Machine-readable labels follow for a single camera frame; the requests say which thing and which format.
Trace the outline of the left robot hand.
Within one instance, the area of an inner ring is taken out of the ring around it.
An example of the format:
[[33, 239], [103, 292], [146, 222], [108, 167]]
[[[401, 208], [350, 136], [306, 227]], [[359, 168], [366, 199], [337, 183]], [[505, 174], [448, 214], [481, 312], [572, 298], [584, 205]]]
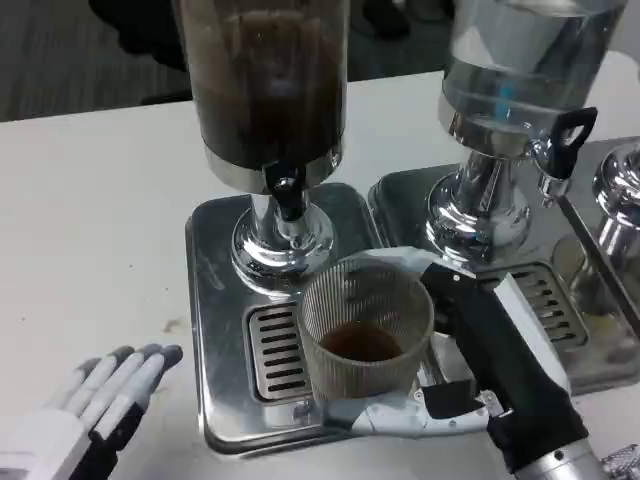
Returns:
[[107, 479], [136, 433], [178, 345], [121, 346], [68, 375], [1, 443], [3, 479]]

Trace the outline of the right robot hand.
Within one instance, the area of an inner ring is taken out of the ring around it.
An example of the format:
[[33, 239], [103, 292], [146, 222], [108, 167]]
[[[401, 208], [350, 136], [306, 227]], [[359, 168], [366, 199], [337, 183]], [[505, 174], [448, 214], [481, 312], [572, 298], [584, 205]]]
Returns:
[[314, 278], [298, 324], [327, 425], [421, 438], [481, 421], [518, 479], [603, 474], [567, 374], [511, 276], [489, 287], [425, 250], [367, 250]]

